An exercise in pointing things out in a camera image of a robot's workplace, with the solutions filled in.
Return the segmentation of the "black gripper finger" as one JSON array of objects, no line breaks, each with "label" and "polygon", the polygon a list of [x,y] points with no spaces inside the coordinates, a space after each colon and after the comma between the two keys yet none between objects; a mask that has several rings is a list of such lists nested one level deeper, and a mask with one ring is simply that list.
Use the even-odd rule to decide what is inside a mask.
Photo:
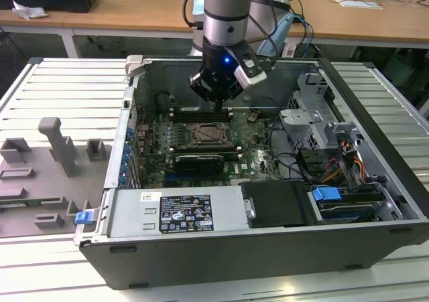
[{"label": "black gripper finger", "polygon": [[212,104],[214,112],[220,112],[219,90],[215,86],[210,86],[200,72],[189,77],[189,85],[201,99]]},{"label": "black gripper finger", "polygon": [[219,86],[219,112],[223,111],[226,101],[237,98],[243,89],[237,80],[222,80]]}]

